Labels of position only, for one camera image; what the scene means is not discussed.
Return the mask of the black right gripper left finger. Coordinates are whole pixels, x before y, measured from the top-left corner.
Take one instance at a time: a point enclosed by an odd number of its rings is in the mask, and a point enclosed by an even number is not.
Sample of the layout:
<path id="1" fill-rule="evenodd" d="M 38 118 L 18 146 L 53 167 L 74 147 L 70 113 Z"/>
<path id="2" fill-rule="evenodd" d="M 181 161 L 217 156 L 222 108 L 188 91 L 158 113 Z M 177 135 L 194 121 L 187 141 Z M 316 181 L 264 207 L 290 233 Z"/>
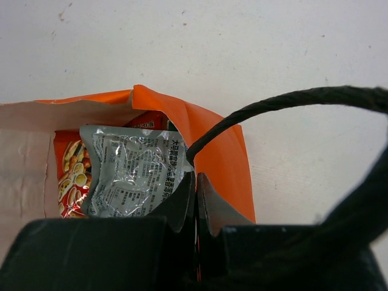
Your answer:
<path id="1" fill-rule="evenodd" d="M 196 273 L 195 174 L 140 218 L 40 219 L 17 235 L 2 290 L 182 290 Z"/>

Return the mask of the red snack packet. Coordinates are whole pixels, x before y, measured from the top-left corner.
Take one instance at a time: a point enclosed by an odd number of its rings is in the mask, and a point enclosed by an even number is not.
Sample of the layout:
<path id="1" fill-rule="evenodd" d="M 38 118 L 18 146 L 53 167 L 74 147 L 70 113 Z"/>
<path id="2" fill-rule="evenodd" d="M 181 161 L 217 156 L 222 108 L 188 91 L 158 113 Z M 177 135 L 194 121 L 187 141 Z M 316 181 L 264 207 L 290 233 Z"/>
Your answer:
<path id="1" fill-rule="evenodd" d="M 79 130 L 55 132 L 53 141 L 58 179 L 58 209 L 62 218 L 84 218 L 82 203 L 92 181 L 92 163 Z"/>

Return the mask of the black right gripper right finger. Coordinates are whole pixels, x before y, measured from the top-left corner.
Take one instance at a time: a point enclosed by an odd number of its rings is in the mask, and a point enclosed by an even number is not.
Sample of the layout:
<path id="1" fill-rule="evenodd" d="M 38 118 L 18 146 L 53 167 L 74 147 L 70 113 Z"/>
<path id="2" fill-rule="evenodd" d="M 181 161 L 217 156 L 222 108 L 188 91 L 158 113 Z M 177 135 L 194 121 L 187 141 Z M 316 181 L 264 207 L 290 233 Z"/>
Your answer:
<path id="1" fill-rule="evenodd" d="M 370 173 L 321 224 L 202 290 L 387 290 L 369 249 L 387 230 L 387 174 Z"/>

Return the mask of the silver grey snack packet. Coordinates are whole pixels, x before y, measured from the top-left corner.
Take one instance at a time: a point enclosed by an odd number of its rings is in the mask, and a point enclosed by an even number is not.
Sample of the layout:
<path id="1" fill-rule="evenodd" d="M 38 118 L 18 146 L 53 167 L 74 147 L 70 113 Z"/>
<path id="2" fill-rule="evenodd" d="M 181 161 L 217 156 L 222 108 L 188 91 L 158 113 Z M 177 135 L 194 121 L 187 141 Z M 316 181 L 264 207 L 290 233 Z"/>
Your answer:
<path id="1" fill-rule="evenodd" d="M 146 216 L 193 171 L 177 131 L 84 125 L 79 133 L 92 167 L 87 216 Z"/>

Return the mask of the orange paper bag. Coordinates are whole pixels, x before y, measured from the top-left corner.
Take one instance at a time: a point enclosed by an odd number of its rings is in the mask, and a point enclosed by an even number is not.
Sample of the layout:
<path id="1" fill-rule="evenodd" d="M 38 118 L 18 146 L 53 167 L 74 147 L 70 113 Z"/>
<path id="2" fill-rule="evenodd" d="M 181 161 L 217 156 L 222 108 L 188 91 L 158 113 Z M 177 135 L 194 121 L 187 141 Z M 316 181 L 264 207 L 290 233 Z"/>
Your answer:
<path id="1" fill-rule="evenodd" d="M 58 209 L 53 141 L 55 132 L 80 130 L 84 125 L 169 130 L 183 137 L 186 159 L 195 174 L 196 273 L 183 279 L 182 290 L 202 290 L 202 282 L 256 262 L 322 222 L 306 226 L 254 222 L 241 123 L 263 113 L 308 105 L 343 105 L 386 114 L 387 90 L 318 87 L 255 102 L 226 118 L 143 85 L 63 100 L 3 104 L 1 266 L 27 224 L 40 219 L 70 219 L 62 218 Z M 387 174 L 387 152 L 382 152 L 369 174 L 373 172 Z"/>

